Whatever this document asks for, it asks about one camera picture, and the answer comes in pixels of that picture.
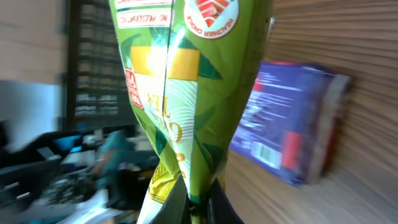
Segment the purple sanitary pad pack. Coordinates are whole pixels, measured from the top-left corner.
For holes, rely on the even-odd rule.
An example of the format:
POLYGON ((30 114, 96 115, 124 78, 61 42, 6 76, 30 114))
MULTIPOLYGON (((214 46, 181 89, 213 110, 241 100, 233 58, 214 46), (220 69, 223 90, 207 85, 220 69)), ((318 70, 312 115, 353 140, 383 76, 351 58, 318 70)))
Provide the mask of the purple sanitary pad pack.
POLYGON ((231 150, 291 186, 321 177, 352 79, 316 63, 263 62, 231 150))

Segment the green drink carton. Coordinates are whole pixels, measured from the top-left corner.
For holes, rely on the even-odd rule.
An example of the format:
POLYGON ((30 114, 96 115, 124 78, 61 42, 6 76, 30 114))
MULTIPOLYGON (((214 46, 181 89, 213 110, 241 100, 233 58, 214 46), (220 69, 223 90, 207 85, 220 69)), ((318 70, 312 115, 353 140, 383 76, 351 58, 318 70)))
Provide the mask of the green drink carton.
POLYGON ((183 177, 190 223, 206 223, 215 179, 255 83, 266 0, 110 0, 133 112, 159 157, 138 218, 150 223, 183 177))

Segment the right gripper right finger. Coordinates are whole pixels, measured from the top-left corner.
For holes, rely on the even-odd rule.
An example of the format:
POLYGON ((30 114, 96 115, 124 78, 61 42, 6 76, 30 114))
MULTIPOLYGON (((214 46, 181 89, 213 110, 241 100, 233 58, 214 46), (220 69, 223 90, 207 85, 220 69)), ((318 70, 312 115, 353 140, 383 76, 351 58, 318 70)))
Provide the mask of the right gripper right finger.
POLYGON ((235 212, 218 179, 211 185, 206 212, 207 224, 244 224, 235 212))

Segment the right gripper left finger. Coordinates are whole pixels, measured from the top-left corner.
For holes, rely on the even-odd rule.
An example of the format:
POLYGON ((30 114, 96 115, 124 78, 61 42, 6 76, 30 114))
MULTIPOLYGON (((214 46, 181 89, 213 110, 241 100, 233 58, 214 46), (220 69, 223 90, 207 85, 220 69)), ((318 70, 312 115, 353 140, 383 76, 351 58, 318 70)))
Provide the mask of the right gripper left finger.
POLYGON ((150 224, 190 224, 187 189, 181 175, 150 224))

